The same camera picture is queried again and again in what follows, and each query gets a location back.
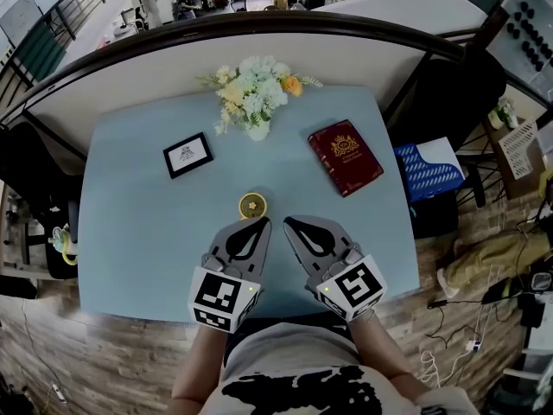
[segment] office chair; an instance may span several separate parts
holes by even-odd
[[[474,128],[486,121],[506,89],[503,67],[485,49],[472,44],[467,45],[461,63],[431,60],[417,75],[410,105],[389,130],[394,148],[447,137],[457,151]],[[473,188],[477,205],[483,206],[478,169],[470,164],[467,170],[462,188]],[[412,206],[416,210],[416,216],[411,214],[415,238],[443,235],[459,226],[454,191],[416,201]]]
[[[48,270],[53,278],[77,277],[70,266],[48,243],[55,227],[69,224],[71,241],[78,241],[79,202],[82,176],[68,176],[50,156],[38,132],[29,123],[10,130],[0,127],[0,179],[29,205],[30,213],[44,227],[44,235],[22,234],[23,261],[29,260],[29,246],[45,244]]]
[[[234,12],[245,12],[248,10],[246,0],[232,0],[231,8]]]

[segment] wooden floor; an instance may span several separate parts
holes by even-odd
[[[539,205],[535,196],[492,203],[495,193],[488,194],[486,207],[477,210],[471,201],[461,208],[459,236],[466,243],[484,239],[500,228],[513,228]],[[427,310],[427,304],[443,298],[435,271],[442,265],[441,258],[455,236],[417,241],[421,290],[378,308],[384,325],[409,356],[416,374],[425,368],[420,357],[428,349],[436,357],[441,377],[447,377],[455,358],[465,352],[466,341],[474,337],[471,329],[464,329],[445,349],[442,341],[426,336],[438,328],[442,318],[438,309]],[[499,274],[495,268],[491,274],[486,271],[455,299],[481,299],[488,274],[495,280],[514,272],[506,268]],[[164,411],[177,369],[194,339],[194,325],[86,313],[79,307],[75,282],[44,282],[40,285],[40,294],[40,299],[35,301],[0,297],[0,371],[9,382],[16,388],[27,385],[42,410],[47,404],[50,382],[57,380],[48,368],[51,367],[59,377],[68,403],[61,404],[50,393],[45,413],[99,415]],[[450,304],[444,310],[446,318],[438,335],[447,338],[464,324],[474,328],[480,306]],[[501,302],[498,314],[500,320],[507,321],[498,322],[489,305],[482,309],[478,327],[484,336],[482,349],[459,360],[449,382],[467,389],[476,405],[482,404],[502,369],[513,363],[524,343],[525,330],[518,324],[520,312],[516,303]]]

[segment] book cover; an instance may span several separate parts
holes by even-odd
[[[349,120],[311,134],[308,143],[342,197],[372,182],[384,171]]]

